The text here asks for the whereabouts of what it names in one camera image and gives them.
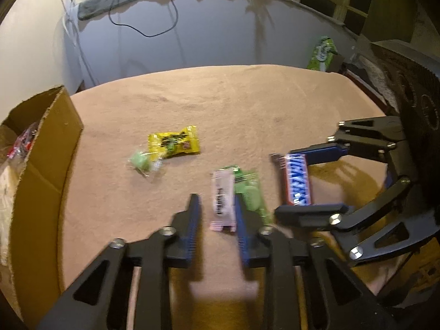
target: beige tablecloth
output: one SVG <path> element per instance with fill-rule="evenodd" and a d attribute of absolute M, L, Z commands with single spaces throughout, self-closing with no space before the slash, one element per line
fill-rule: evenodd
<path fill-rule="evenodd" d="M 275 65 L 148 74 L 83 91 L 73 102 L 84 131 L 62 209 L 65 284 L 111 239 L 148 237 L 197 193 L 203 220 L 194 269 L 172 272 L 176 329 L 258 329 L 261 317 L 261 271 L 244 274 L 236 237 L 208 229 L 210 173 L 231 164 L 256 168 L 273 210 L 279 186 L 270 153 L 325 142 L 340 120 L 382 115 L 341 75 Z M 127 166 L 149 133 L 187 125 L 198 127 L 199 155 L 167 160 L 154 182 Z M 351 156 L 311 167 L 314 202 L 361 206 L 379 192 L 384 172 L 383 164 Z"/>

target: screw head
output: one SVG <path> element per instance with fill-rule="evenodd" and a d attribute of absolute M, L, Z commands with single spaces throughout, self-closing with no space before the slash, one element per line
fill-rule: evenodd
<path fill-rule="evenodd" d="M 175 234 L 175 228 L 174 228 L 174 227 L 171 227 L 171 226 L 162 227 L 162 228 L 159 230 L 159 233 L 160 233 L 162 236 L 172 236 L 173 234 Z"/>
<path fill-rule="evenodd" d="M 115 238 L 109 244 L 110 248 L 120 249 L 125 246 L 125 240 L 122 238 Z"/>
<path fill-rule="evenodd" d="M 272 233 L 273 227 L 271 226 L 264 226 L 260 228 L 260 234 L 263 236 L 268 236 Z"/>
<path fill-rule="evenodd" d="M 335 224 L 338 224 L 340 220 L 342 219 L 342 215 L 340 213 L 335 213 L 330 216 L 329 223 L 334 226 Z"/>
<path fill-rule="evenodd" d="M 362 247 L 357 246 L 350 251 L 349 256 L 351 259 L 356 260 L 362 257 L 363 254 L 364 254 L 364 250 L 362 249 Z"/>
<path fill-rule="evenodd" d="M 312 238 L 310 245 L 314 248 L 324 246 L 326 242 L 322 238 Z"/>

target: white candy wrapper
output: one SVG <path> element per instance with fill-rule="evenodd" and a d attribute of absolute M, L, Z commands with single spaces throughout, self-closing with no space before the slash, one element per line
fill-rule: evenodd
<path fill-rule="evenodd" d="M 210 229 L 221 232 L 229 227 L 231 232 L 237 229 L 234 211 L 234 172 L 232 169 L 220 169 L 213 173 L 213 220 Z"/>

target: black cable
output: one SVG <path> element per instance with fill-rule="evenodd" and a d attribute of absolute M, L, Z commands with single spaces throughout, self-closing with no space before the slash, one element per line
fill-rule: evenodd
<path fill-rule="evenodd" d="M 142 36 L 144 36 L 144 37 L 148 37 L 148 38 L 150 38 L 150 37 L 157 37 L 157 36 L 163 35 L 164 33 L 167 33 L 167 32 L 169 32 L 169 31 L 171 31 L 173 28 L 175 28 L 176 25 L 177 25 L 177 22 L 179 21 L 179 11 L 177 10 L 177 7 L 175 6 L 174 1 L 173 1 L 173 0 L 170 0 L 170 1 L 171 1 L 171 4 L 173 5 L 174 10 L 175 10 L 175 22 L 174 22 L 174 24 L 173 24 L 170 28 L 168 28 L 167 30 L 165 30 L 165 31 L 163 31 L 163 32 L 156 33 L 155 35 L 146 35 L 145 33 L 142 33 L 140 30 L 138 30 L 137 28 L 135 28 L 135 27 L 133 27 L 133 26 L 130 26 L 129 24 L 118 24 L 118 23 L 116 23 L 116 22 L 114 22 L 114 21 L 112 20 L 112 18 L 111 18 L 111 10 L 112 10 L 112 8 L 113 8 L 114 1 L 115 1 L 115 0 L 112 0 L 112 2 L 111 2 L 111 4 L 110 4 L 110 8 L 109 8 L 109 13 L 108 13 L 108 15 L 109 15 L 109 19 L 110 19 L 110 22 L 111 22 L 113 25 L 116 25 L 116 26 L 125 26 L 125 27 L 129 27 L 129 28 L 135 30 L 136 32 L 140 33 L 140 34 L 141 34 Z"/>

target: green plastic package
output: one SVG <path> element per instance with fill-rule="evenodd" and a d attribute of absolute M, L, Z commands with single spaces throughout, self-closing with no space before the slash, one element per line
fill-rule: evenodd
<path fill-rule="evenodd" d="M 325 72 L 331 63 L 333 56 L 336 54 L 338 53 L 333 39 L 327 36 L 322 36 L 319 44 L 313 49 L 313 56 L 307 69 Z"/>
<path fill-rule="evenodd" d="M 265 199 L 261 192 L 260 179 L 255 170 L 243 171 L 236 165 L 225 168 L 232 168 L 235 176 L 234 192 L 242 194 L 249 211 L 257 212 L 265 225 L 273 223 L 272 215 L 266 208 Z"/>

